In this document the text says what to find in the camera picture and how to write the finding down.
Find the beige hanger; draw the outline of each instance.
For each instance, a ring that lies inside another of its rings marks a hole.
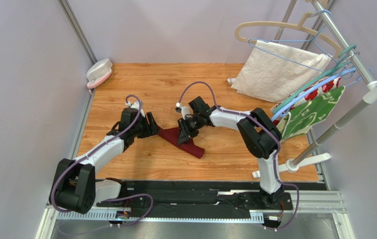
[[[306,19],[310,18],[310,16],[313,13],[314,12],[305,13],[303,17],[300,19],[298,24],[285,23],[285,22],[280,22],[280,21],[251,21],[251,22],[242,23],[236,28],[236,32],[235,32],[236,39],[242,42],[248,42],[249,40],[247,38],[240,36],[240,30],[249,26],[277,26],[280,28],[289,28],[289,29],[294,29],[298,31],[303,31],[311,35],[316,35],[318,33],[317,31],[303,26]],[[336,50],[336,54],[335,54],[336,56],[342,53],[343,50],[341,49],[341,47],[328,36],[324,34],[319,34],[318,38],[322,39],[323,41],[327,42],[330,46],[332,46]],[[256,42],[257,42],[256,40],[253,40],[253,39],[251,40],[251,43],[253,44],[256,44]]]

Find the electrical cable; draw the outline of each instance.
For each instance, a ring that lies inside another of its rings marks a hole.
[[[147,212],[145,212],[141,217],[137,218],[133,222],[126,223],[126,224],[120,224],[120,225],[117,225],[117,224],[111,224],[111,225],[113,227],[129,227],[129,226],[132,226],[132,225],[138,223],[141,219],[145,218],[150,213],[151,209],[153,208],[153,202],[154,201],[153,201],[153,197],[150,194],[146,194],[146,193],[135,194],[135,195],[124,197],[124,198],[116,198],[116,199],[105,200],[104,202],[119,202],[119,201],[124,201],[124,200],[128,201],[129,199],[132,200],[132,198],[138,198],[138,197],[143,197],[143,196],[150,198],[150,206],[148,207]],[[116,213],[116,217],[117,216],[126,216],[126,215],[122,214],[122,213]],[[57,230],[58,230],[59,233],[65,235],[65,236],[74,236],[75,237],[75,236],[82,236],[82,235],[86,235],[86,234],[89,234],[89,233],[93,233],[93,232],[96,232],[96,231],[101,230],[101,229],[110,228],[111,225],[102,226],[102,227],[93,229],[91,231],[87,231],[87,232],[83,232],[83,233],[75,233],[75,234],[65,233],[65,232],[60,230],[60,227],[57,227]]]
[[[280,220],[282,221],[282,217],[284,216],[284,204],[282,203],[282,201],[280,201],[279,203],[281,204]]]
[[[142,197],[142,196],[146,196],[146,197],[150,198],[150,206],[148,207],[147,212],[145,212],[144,215],[137,218],[135,221],[130,222],[130,223],[126,223],[126,224],[122,224],[122,225],[120,225],[120,227],[128,227],[128,226],[134,225],[137,222],[139,222],[141,219],[145,218],[150,213],[151,209],[153,208],[153,197],[150,194],[147,194],[147,193],[140,193],[140,194],[135,194],[135,195],[132,195],[132,196],[129,196],[129,197],[105,200],[105,202],[119,202],[119,201],[128,200],[128,199],[137,198],[137,197]]]
[[[296,207],[295,207],[295,209],[294,209],[293,216],[291,217],[290,221],[289,221],[286,225],[284,225],[284,226],[282,226],[282,227],[280,227],[280,228],[278,228],[278,229],[281,230],[281,229],[287,228],[287,227],[293,222],[294,218],[296,217],[297,211],[298,211],[298,209],[299,209],[300,192],[299,192],[299,188],[297,187],[297,185],[292,184],[292,183],[285,183],[285,182],[282,182],[282,181],[280,180],[280,178],[278,177],[278,174],[279,174],[279,173],[278,173],[278,170],[277,170],[278,161],[276,160],[276,158],[277,158],[277,156],[278,156],[278,153],[279,153],[280,150],[281,150],[281,143],[278,141],[278,139],[277,139],[277,138],[276,138],[271,132],[269,132],[268,129],[266,129],[262,124],[260,124],[255,118],[251,117],[250,115],[247,115],[247,114],[245,114],[245,113],[239,113],[239,112],[231,111],[231,110],[223,110],[223,109],[221,109],[221,107],[219,107],[219,105],[216,103],[215,93],[213,92],[212,87],[211,87],[209,84],[207,84],[206,82],[204,82],[204,81],[196,81],[196,82],[193,82],[193,83],[191,83],[190,85],[188,85],[188,86],[185,88],[185,90],[182,92],[181,97],[179,98],[178,103],[181,103],[182,98],[184,97],[185,92],[187,92],[187,90],[188,90],[191,86],[193,86],[193,85],[195,85],[195,84],[203,84],[203,85],[206,85],[206,86],[209,88],[210,93],[212,94],[213,103],[215,104],[216,109],[220,110],[220,111],[223,112],[223,113],[230,113],[230,114],[234,114],[234,115],[240,115],[240,116],[245,116],[245,117],[247,117],[248,119],[250,119],[251,121],[253,121],[257,126],[259,126],[263,131],[265,131],[265,133],[267,133],[267,134],[269,135],[269,137],[272,138],[272,140],[275,141],[275,143],[276,143],[276,145],[277,145],[277,149],[276,149],[275,153],[274,153],[273,156],[272,156],[273,169],[274,169],[275,179],[276,179],[277,182],[280,183],[281,185],[294,187],[294,188],[296,189],[296,192],[297,192]]]
[[[122,130],[121,132],[119,132],[116,136],[104,141],[103,143],[99,144],[98,146],[96,146],[90,153],[88,153],[87,155],[85,155],[84,157],[82,157],[81,159],[78,159],[76,162],[74,162],[72,165],[70,165],[56,180],[56,182],[54,183],[53,185],[53,188],[51,189],[51,196],[50,196],[50,201],[51,201],[51,205],[53,205],[53,207],[58,210],[59,212],[62,212],[62,213],[68,213],[70,212],[70,210],[66,210],[66,209],[62,209],[60,207],[57,206],[56,204],[56,200],[55,200],[55,196],[56,196],[56,190],[57,190],[57,187],[59,186],[59,183],[63,180],[63,178],[65,177],[65,175],[70,171],[72,170],[76,165],[78,165],[78,163],[88,159],[91,155],[93,155],[95,152],[97,152],[100,148],[102,148],[104,145],[108,144],[109,142],[115,140],[116,138],[120,137],[122,134],[124,134],[125,132],[127,132],[134,124],[135,122],[137,122],[138,118],[139,118],[139,115],[141,113],[141,109],[142,109],[142,101],[135,95],[128,95],[125,99],[125,102],[128,103],[128,98],[129,97],[134,97],[137,101],[138,101],[138,111],[136,113],[136,116],[134,118],[134,120],[131,122],[131,124],[129,124],[129,126]]]

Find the gray wall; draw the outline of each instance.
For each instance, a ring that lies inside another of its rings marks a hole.
[[[216,62],[247,60],[252,48],[234,37],[246,21],[281,21],[290,0],[69,0],[93,51],[113,62]],[[298,22],[313,6],[298,1]],[[251,27],[242,34],[273,39],[276,27]],[[288,30],[285,39],[304,39]]]
[[[89,67],[56,0],[0,1],[0,238],[35,237]]]
[[[340,0],[335,22],[377,79],[377,1]],[[315,127],[318,135],[367,92],[363,81],[347,89],[329,119]],[[356,237],[377,238],[377,102],[322,146],[333,156],[325,163],[332,189],[340,190]]]

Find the maroon towel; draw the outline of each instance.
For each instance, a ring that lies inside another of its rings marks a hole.
[[[194,141],[191,138],[189,141],[183,143],[182,145],[178,145],[178,137],[179,137],[179,128],[169,128],[169,129],[160,129],[158,135],[164,138],[166,141],[172,143],[179,149],[184,150],[185,152],[197,157],[202,158],[203,154],[205,154],[205,149],[200,148],[194,145]]]

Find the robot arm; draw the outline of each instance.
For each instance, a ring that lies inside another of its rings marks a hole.
[[[145,138],[159,132],[160,127],[154,121],[153,115],[150,112],[144,114],[142,110],[135,124],[127,129],[135,120],[139,107],[138,102],[135,102],[129,108],[125,108],[121,121],[117,122],[107,136],[90,151],[74,160],[62,159],[59,162],[53,185],[66,169],[85,158],[74,165],[59,182],[54,197],[57,206],[84,214],[94,204],[119,196],[122,186],[119,180],[96,180],[95,176],[110,160],[128,149],[136,137]],[[125,129],[125,133],[116,137]]]
[[[251,112],[231,111],[232,113],[230,113],[223,107],[220,109],[215,106],[210,107],[201,97],[195,98],[188,104],[193,111],[192,114],[188,107],[177,104],[176,110],[182,113],[182,118],[178,120],[178,144],[183,144],[190,138],[196,137],[199,134],[199,129],[204,126],[220,126],[238,130],[249,152],[257,158],[261,173],[260,187],[265,192],[266,201],[271,204],[276,202],[283,193],[283,188],[277,180],[279,172],[276,175],[273,170],[272,156],[277,149],[277,144],[263,130],[257,132],[255,123],[246,117],[249,115],[254,118],[275,138],[281,140],[281,133],[266,113],[260,108]]]

